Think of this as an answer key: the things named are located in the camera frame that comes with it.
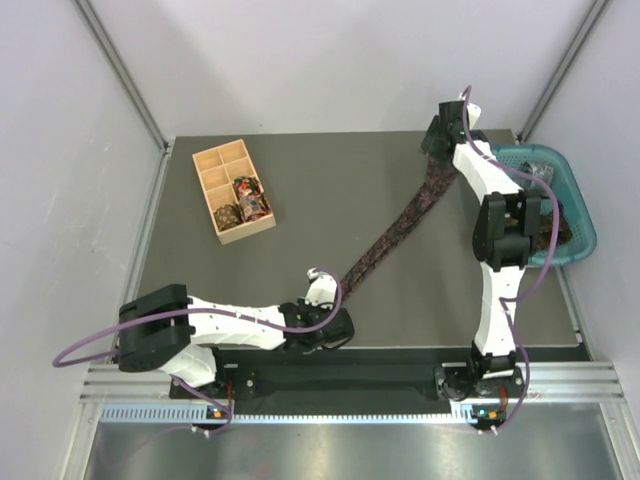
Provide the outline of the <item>teal plastic basket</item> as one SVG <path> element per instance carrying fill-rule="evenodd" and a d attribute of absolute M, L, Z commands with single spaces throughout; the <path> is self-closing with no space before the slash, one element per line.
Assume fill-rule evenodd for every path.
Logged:
<path fill-rule="evenodd" d="M 495 145 L 494 157 L 502 164 L 520 171 L 524 162 L 547 162 L 555 168 L 549 187 L 564 206 L 564 215 L 573 234 L 572 240 L 556 247 L 552 260 L 554 267 L 565 266 L 586 259 L 597 245 L 597 234 L 580 187 L 566 158 L 544 145 Z"/>

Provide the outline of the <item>colourful rolled tie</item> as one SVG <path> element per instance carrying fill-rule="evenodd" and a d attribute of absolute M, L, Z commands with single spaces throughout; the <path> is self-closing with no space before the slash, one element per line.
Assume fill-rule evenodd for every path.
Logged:
<path fill-rule="evenodd" d="M 233 190 L 244 222 L 256 221 L 271 213 L 262 187 L 255 177 L 236 177 L 233 180 Z"/>

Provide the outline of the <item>left aluminium frame post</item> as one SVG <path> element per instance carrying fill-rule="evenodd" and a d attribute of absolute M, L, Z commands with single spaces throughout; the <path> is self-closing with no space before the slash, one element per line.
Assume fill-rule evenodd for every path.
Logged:
<path fill-rule="evenodd" d="M 125 96 L 141 120 L 150 138 L 160 151 L 165 152 L 169 147 L 169 142 L 153 118 L 135 80 L 92 2 L 88 0 L 72 0 L 71 4 L 77 10 L 81 20 L 90 32 L 99 50 L 102 52 L 117 82 L 120 84 Z"/>

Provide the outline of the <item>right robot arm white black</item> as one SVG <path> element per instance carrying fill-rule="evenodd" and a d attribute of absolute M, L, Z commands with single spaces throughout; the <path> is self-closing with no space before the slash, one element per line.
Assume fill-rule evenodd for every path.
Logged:
<path fill-rule="evenodd" d="M 503 382 L 521 377 L 516 367 L 512 326 L 515 305 L 509 300 L 535 252 L 541 197 L 528 193 L 489 158 L 482 135 L 468 137 L 470 113 L 462 99 L 442 102 L 421 143 L 424 153 L 461 174 L 479 202 L 472 251 L 482 272 L 480 320 L 463 369 L 449 370 L 441 380 L 443 396 L 462 401 L 487 396 Z"/>

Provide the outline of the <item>aluminium frame post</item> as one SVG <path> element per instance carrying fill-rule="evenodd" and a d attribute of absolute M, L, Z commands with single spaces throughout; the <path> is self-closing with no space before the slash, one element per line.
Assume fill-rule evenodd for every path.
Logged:
<path fill-rule="evenodd" d="M 102 52 L 117 82 L 120 84 L 125 96 L 141 120 L 150 138 L 160 151 L 165 152 L 169 147 L 169 142 L 153 118 L 135 80 L 92 2 L 88 0 L 72 0 L 71 4 L 77 10 L 81 20 L 90 32 L 99 50 Z"/>
<path fill-rule="evenodd" d="M 519 143 L 527 143 L 532 138 L 611 4 L 611 0 L 595 0 L 590 2 L 589 8 L 580 20 L 576 31 L 570 37 L 569 43 L 563 49 L 559 62 L 534 103 L 523 127 L 516 134 L 515 138 Z"/>

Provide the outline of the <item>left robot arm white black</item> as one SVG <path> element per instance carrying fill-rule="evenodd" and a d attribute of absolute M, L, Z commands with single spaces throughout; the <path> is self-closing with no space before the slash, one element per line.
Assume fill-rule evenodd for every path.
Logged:
<path fill-rule="evenodd" d="M 181 378 L 205 396 L 226 387 L 227 374 L 216 349 L 244 346 L 262 350 L 311 353 L 336 349 L 355 335 L 350 314 L 335 308 L 328 293 L 263 308 L 206 302 L 170 284 L 141 296 L 119 310 L 121 325 L 142 317 L 187 309 L 187 314 L 136 325 L 119 334 L 122 372 L 160 370 Z"/>

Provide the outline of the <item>brown patterned rolled tie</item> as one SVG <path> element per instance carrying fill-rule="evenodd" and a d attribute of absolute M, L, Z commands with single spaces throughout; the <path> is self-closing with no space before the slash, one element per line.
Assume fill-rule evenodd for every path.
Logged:
<path fill-rule="evenodd" d="M 213 212 L 214 222 L 219 232 L 240 226 L 243 223 L 238 206 L 233 203 L 224 204 Z"/>

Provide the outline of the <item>wooden compartment box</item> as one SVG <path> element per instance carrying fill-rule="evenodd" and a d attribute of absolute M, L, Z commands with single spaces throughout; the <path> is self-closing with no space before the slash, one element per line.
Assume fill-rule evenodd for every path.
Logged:
<path fill-rule="evenodd" d="M 275 214 L 244 140 L 237 139 L 194 153 L 192 160 L 204 195 L 207 211 L 221 244 L 230 244 L 276 226 Z M 238 200 L 233 190 L 233 180 L 239 176 L 252 176 L 259 181 L 271 208 L 271 213 L 259 220 L 243 221 L 240 226 L 219 232 L 214 222 L 213 212 L 220 206 L 229 203 L 236 204 L 239 209 Z"/>

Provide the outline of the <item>dark purple patterned tie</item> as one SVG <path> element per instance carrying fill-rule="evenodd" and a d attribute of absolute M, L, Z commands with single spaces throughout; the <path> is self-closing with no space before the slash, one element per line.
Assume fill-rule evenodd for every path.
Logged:
<path fill-rule="evenodd" d="M 453 185 L 456 176 L 457 171 L 451 164 L 428 158 L 426 177 L 420 188 L 400 215 L 342 277 L 343 301 L 419 226 Z"/>

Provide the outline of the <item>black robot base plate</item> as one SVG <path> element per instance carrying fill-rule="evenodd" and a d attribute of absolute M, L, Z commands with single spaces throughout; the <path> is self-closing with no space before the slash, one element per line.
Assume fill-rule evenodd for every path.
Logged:
<path fill-rule="evenodd" d="M 453 400 L 442 395 L 441 380 L 447 371 L 463 369 L 469 356 L 465 348 L 223 350 L 223 381 L 198 390 L 233 400 L 236 413 L 244 415 L 446 413 Z M 464 400 L 502 403 L 522 387 L 521 375 Z"/>

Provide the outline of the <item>right aluminium frame post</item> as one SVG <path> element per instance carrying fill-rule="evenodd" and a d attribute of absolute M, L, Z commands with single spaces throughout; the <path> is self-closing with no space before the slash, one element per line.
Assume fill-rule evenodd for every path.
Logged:
<path fill-rule="evenodd" d="M 523 127 L 516 134 L 515 138 L 519 143 L 527 143 L 532 138 L 611 4 L 611 0 L 595 0 L 590 2 L 589 8 L 580 20 L 576 31 L 570 37 L 569 43 L 563 49 L 559 62 L 534 103 Z"/>

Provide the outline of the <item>grey patterned tie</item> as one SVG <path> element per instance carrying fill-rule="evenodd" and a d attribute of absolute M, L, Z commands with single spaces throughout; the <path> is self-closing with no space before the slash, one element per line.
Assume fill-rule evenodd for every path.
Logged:
<path fill-rule="evenodd" d="M 532 177 L 541 180 L 547 185 L 551 185 L 555 175 L 555 168 L 547 162 L 524 162 L 520 171 Z M 521 178 L 520 185 L 525 189 L 537 189 L 540 185 L 533 179 Z"/>

